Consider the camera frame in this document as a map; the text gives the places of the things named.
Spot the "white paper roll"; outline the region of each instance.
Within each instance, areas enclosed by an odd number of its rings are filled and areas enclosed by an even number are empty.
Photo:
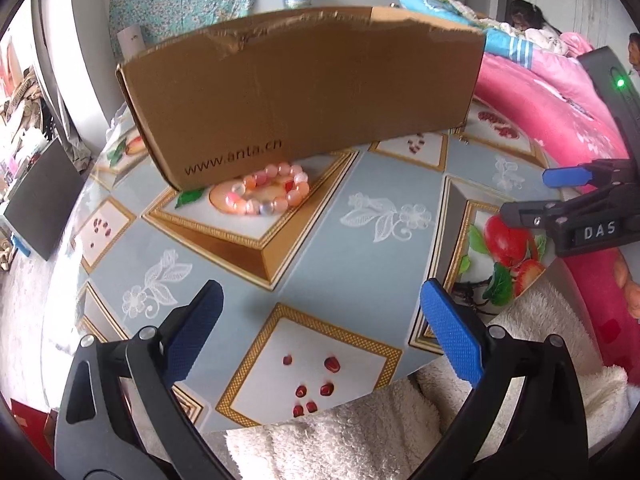
[[[145,49],[145,42],[142,39],[142,31],[140,31],[139,25],[123,28],[118,33],[118,42],[125,61]]]

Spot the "white flower pattern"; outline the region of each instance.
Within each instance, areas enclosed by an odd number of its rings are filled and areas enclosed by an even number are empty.
[[[347,227],[363,227],[376,219],[373,243],[390,236],[406,242],[412,238],[412,231],[426,229],[431,224],[431,213],[422,204],[403,205],[398,213],[388,198],[369,198],[362,193],[351,195],[348,203],[353,210],[341,217],[340,223]]]
[[[494,184],[504,191],[511,191],[513,188],[522,189],[525,179],[516,173],[518,165],[501,155],[496,155],[495,160],[495,169],[498,173],[494,174]]]
[[[179,264],[176,262],[178,253],[166,250],[160,261],[145,273],[144,288],[134,285],[122,295],[122,311],[131,319],[142,312],[149,319],[155,318],[160,312],[160,306],[172,306],[178,302],[166,283],[181,282],[191,272],[193,264]]]

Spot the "blue gripper pad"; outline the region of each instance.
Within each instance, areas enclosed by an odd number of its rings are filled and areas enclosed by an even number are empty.
[[[472,387],[478,386],[483,373],[482,347],[437,280],[423,283],[420,307],[456,375]]]
[[[586,186],[593,178],[593,173],[576,166],[575,168],[555,168],[542,173],[542,182],[547,187]]]
[[[162,375],[164,384],[171,387],[183,381],[191,371],[205,341],[222,314],[224,294],[218,282],[209,280],[191,301],[189,315],[180,331],[164,349],[166,370]]]

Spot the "pink bead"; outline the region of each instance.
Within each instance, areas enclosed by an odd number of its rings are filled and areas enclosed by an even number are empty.
[[[247,200],[244,210],[248,215],[257,215],[260,212],[260,202],[258,202],[255,198]]]
[[[302,171],[301,173],[298,173],[293,178],[293,183],[294,184],[300,184],[300,182],[306,182],[307,180],[309,180],[309,177],[307,176],[307,174],[304,171]]]
[[[306,182],[300,182],[300,184],[296,186],[296,189],[298,190],[300,195],[302,195],[302,198],[309,194],[309,184],[307,184]]]
[[[267,164],[267,167],[264,168],[264,172],[269,178],[274,178],[278,176],[278,167],[275,164]]]
[[[278,167],[278,173],[282,176],[287,176],[289,171],[291,171],[291,166],[286,162],[281,162]]]
[[[273,199],[273,210],[276,213],[284,213],[289,208],[289,202],[283,196],[277,196]]]
[[[264,186],[267,183],[267,174],[264,171],[258,171],[255,174],[255,185]]]
[[[234,213],[236,213],[237,215],[243,215],[244,213],[246,213],[246,200],[240,198],[235,204],[233,204],[232,207]]]
[[[225,196],[225,204],[231,208],[238,200],[240,200],[240,196],[236,193],[227,193]]]
[[[295,207],[300,205],[300,202],[302,202],[302,195],[298,190],[292,189],[287,193],[287,203],[290,206]]]
[[[252,189],[255,189],[255,179],[254,179],[253,175],[247,175],[246,177],[244,177],[242,182],[244,183],[244,187],[248,191],[251,191]]]

